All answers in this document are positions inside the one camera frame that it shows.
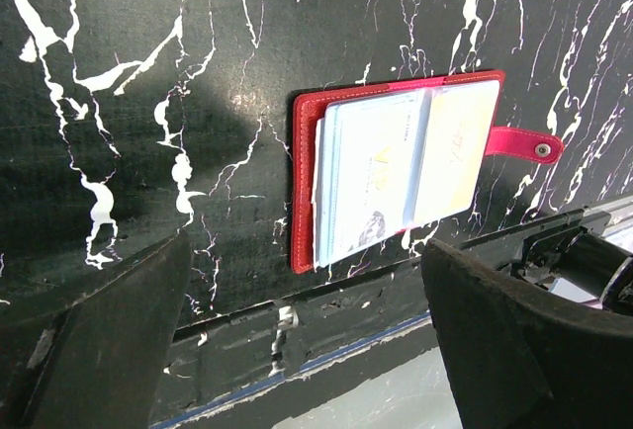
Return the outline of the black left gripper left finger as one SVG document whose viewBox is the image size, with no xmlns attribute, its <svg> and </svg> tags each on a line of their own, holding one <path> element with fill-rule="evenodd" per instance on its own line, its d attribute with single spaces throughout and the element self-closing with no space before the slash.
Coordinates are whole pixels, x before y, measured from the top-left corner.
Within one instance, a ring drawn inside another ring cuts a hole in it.
<svg viewBox="0 0 633 429">
<path fill-rule="evenodd" d="M 4 428 L 145 428 L 191 271 L 181 231 L 1 306 Z"/>
</svg>

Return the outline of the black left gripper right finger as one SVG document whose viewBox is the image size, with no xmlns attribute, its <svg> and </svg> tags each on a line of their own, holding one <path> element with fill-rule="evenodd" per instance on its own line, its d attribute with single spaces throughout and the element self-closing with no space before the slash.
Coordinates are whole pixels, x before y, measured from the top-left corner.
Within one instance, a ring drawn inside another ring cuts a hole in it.
<svg viewBox="0 0 633 429">
<path fill-rule="evenodd" d="M 430 240 L 421 278 L 465 428 L 629 428 L 632 318 Z"/>
</svg>

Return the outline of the gold credit card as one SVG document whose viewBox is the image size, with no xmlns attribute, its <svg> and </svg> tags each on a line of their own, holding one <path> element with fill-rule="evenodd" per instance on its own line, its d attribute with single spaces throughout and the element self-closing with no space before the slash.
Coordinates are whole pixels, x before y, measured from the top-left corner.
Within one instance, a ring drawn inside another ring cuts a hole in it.
<svg viewBox="0 0 633 429">
<path fill-rule="evenodd" d="M 475 194 L 497 107 L 497 80 L 432 92 L 412 223 L 467 210 Z"/>
</svg>

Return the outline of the red card holder wallet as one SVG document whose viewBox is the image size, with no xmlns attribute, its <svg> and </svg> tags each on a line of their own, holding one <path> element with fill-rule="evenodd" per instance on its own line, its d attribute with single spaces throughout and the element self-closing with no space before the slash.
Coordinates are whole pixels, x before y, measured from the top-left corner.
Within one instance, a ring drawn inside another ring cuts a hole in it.
<svg viewBox="0 0 633 429">
<path fill-rule="evenodd" d="M 485 70 L 298 95 L 292 270 L 466 211 L 488 156 L 556 163 L 559 137 L 496 124 L 503 82 Z"/>
</svg>

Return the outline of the white yellow credit card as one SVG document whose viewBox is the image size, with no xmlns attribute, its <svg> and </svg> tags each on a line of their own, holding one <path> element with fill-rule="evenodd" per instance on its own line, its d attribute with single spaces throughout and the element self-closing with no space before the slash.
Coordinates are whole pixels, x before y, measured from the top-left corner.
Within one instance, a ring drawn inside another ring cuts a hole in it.
<svg viewBox="0 0 633 429">
<path fill-rule="evenodd" d="M 339 103 L 327 114 L 334 140 L 323 180 L 321 265 L 371 247 L 403 228 L 411 160 L 426 94 Z"/>
</svg>

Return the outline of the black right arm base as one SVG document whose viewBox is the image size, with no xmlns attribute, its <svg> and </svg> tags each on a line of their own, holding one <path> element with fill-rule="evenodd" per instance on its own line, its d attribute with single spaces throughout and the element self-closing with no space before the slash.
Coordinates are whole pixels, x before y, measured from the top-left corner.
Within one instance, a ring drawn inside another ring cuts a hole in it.
<svg viewBox="0 0 633 429">
<path fill-rule="evenodd" d="M 632 248 L 607 240 L 613 214 L 576 210 L 458 245 L 491 268 L 542 290 L 565 280 L 589 294 L 584 305 L 632 314 Z"/>
</svg>

